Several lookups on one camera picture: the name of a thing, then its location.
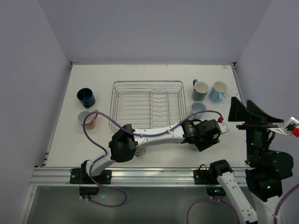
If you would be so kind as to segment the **light blue mug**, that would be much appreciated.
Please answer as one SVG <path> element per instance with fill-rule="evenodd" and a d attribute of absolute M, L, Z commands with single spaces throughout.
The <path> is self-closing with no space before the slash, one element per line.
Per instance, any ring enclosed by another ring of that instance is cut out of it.
<path fill-rule="evenodd" d="M 209 98 L 214 102 L 221 102 L 228 90 L 227 85 L 222 81 L 217 81 L 213 84 Z"/>

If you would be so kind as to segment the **pink dotted mug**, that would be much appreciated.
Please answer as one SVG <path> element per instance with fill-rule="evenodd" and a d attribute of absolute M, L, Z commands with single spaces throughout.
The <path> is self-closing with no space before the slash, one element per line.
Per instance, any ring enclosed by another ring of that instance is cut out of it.
<path fill-rule="evenodd" d="M 97 110 L 93 110 L 93 114 L 90 114 L 90 111 L 82 111 L 79 115 L 78 115 L 78 122 L 86 129 L 93 129 L 96 125 L 96 119 L 97 119 Z"/>

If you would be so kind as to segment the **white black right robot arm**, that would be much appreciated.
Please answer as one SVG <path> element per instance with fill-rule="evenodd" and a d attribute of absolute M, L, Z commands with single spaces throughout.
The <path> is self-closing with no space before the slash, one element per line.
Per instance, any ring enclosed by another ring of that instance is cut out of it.
<path fill-rule="evenodd" d="M 295 190 L 283 195 L 282 180 L 292 176 L 293 157 L 270 149 L 275 135 L 299 135 L 299 121 L 291 117 L 287 122 L 272 117 L 251 100 L 246 105 L 237 97 L 231 98 L 229 122 L 239 122 L 237 129 L 246 132 L 247 159 L 250 169 L 245 171 L 246 184 L 255 207 L 252 207 L 238 186 L 234 172 L 226 160 L 210 164 L 209 173 L 226 192 L 239 221 L 244 224 L 281 224 L 284 215 L 280 208 Z"/>

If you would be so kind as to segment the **cream brown cup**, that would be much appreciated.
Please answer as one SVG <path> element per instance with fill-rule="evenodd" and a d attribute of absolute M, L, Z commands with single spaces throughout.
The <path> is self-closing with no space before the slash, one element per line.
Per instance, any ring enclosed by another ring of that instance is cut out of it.
<path fill-rule="evenodd" d="M 135 151 L 135 156 L 136 156 L 136 157 L 140 157 L 140 156 L 144 155 L 145 152 L 146 152 L 146 148 L 140 148 L 140 149 L 137 149 L 137 150 Z"/>

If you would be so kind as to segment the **dark blue mug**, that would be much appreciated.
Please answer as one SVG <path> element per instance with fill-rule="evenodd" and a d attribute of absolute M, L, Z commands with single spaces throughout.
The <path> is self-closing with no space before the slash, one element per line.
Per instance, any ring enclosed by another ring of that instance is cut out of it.
<path fill-rule="evenodd" d="M 83 88 L 77 92 L 77 99 L 85 108 L 90 108 L 95 104 L 95 97 L 91 89 Z"/>

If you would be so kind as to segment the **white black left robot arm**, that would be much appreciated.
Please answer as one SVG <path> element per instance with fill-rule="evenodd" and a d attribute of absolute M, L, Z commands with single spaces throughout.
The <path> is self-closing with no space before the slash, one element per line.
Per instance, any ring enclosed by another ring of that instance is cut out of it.
<path fill-rule="evenodd" d="M 200 152 L 219 143 L 220 135 L 228 132 L 226 124 L 212 120 L 185 119 L 172 126 L 154 129 L 134 129 L 131 124 L 124 125 L 109 142 L 108 150 L 97 159 L 81 164 L 83 184 L 95 183 L 104 169 L 114 163 L 127 162 L 135 153 L 147 147 L 162 144 L 190 144 Z"/>

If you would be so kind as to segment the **mint green cup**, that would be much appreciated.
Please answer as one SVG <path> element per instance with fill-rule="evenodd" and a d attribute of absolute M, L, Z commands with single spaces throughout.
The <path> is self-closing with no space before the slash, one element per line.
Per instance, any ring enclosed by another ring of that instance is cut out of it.
<path fill-rule="evenodd" d="M 190 147 L 191 147 L 191 149 L 193 149 L 193 150 L 198 150 L 197 146 L 194 145 L 194 144 L 191 144 Z"/>

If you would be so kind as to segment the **pale blue grey cup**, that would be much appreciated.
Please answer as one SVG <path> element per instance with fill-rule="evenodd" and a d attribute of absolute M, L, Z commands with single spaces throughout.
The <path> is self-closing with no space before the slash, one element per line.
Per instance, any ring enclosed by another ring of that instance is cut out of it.
<path fill-rule="evenodd" d="M 206 110 L 206 105 L 200 101 L 195 101 L 191 105 L 191 114 Z"/>

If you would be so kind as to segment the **dark teal grey mug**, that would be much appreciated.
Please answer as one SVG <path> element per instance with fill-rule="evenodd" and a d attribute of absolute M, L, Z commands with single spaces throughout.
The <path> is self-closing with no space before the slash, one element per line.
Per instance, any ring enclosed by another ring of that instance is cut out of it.
<path fill-rule="evenodd" d="M 193 80 L 193 93 L 192 93 L 192 98 L 194 101 L 202 101 L 208 91 L 209 91 L 209 86 L 205 82 L 199 82 L 197 79 Z"/>

